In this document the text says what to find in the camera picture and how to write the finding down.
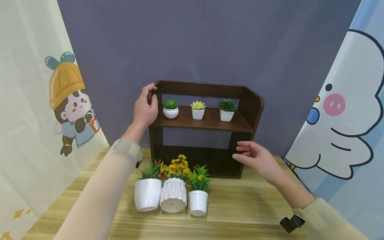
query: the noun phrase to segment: person's left hand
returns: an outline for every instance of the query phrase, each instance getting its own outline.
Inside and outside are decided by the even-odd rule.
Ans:
[[[148,84],[143,87],[139,99],[135,102],[135,108],[133,112],[133,125],[143,128],[149,127],[157,118],[159,112],[158,101],[156,94],[152,96],[151,105],[148,104],[147,96],[149,91],[156,90],[157,87],[154,83]]]

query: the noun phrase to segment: wooden shelf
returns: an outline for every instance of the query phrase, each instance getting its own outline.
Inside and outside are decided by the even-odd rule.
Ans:
[[[253,140],[263,109],[263,98],[246,86],[232,86],[208,83],[188,83],[178,81],[159,80],[157,90],[150,91],[148,103],[151,104],[152,95],[159,100],[159,115],[149,126],[149,140],[151,143],[152,161],[161,159],[169,164],[179,154],[185,154],[190,168],[198,165],[208,165],[212,177],[240,178],[244,165],[232,159],[236,153],[238,141]],[[218,108],[205,108],[202,120],[192,119],[190,106],[179,106],[179,114],[174,119],[168,119],[163,114],[162,94],[190,95],[215,98],[239,99],[238,108],[230,122],[220,121]],[[230,131],[228,149],[205,147],[164,146],[163,128],[188,128],[214,131]]]
[[[205,108],[203,119],[193,120],[190,106],[179,106],[179,114],[174,119],[166,118],[162,109],[160,109],[159,115],[152,126],[230,132],[252,132],[252,128],[248,125],[238,110],[235,111],[230,122],[223,122],[220,120],[220,110],[218,108]]]
[[[163,146],[159,152],[159,158],[169,165],[172,159],[179,154],[187,156],[191,170],[193,166],[208,165],[208,172],[211,177],[237,178],[235,166],[228,149],[215,149],[205,147],[180,147]]]

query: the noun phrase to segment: white pleated pot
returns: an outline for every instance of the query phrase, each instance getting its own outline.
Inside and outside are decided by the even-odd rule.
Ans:
[[[160,208],[165,212],[181,212],[187,206],[187,189],[180,178],[165,180],[161,189]]]
[[[189,192],[189,212],[193,216],[207,214],[208,193],[200,190]]]
[[[205,112],[205,109],[203,110],[192,109],[192,118],[195,120],[201,120],[203,119],[204,112]]]
[[[220,120],[223,122],[230,122],[235,112],[226,112],[220,109]]]
[[[158,208],[161,195],[160,179],[143,179],[135,183],[135,205],[139,212]]]
[[[175,118],[179,114],[179,107],[176,107],[175,109],[163,108],[163,113],[166,118]]]

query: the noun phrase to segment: cartoon pig nose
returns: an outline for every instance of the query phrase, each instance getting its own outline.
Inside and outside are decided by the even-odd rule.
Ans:
[[[330,116],[340,115],[345,110],[345,99],[340,94],[333,93],[324,100],[323,108]]]

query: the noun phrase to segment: white plant pot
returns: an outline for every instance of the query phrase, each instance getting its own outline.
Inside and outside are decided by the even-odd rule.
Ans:
[[[208,193],[200,190],[189,192],[189,212],[193,216],[207,214]]]
[[[161,195],[160,179],[143,179],[135,183],[135,205],[139,212],[158,208]]]
[[[163,108],[163,113],[166,118],[175,118],[179,114],[179,107],[176,107],[175,109]]]
[[[179,178],[165,180],[161,189],[160,208],[165,212],[181,212],[187,206],[187,189]]]
[[[235,112],[226,112],[220,109],[220,120],[223,122],[230,122]]]
[[[204,110],[192,109],[192,118],[195,120],[201,120],[203,119],[204,112],[205,112],[205,109]]]

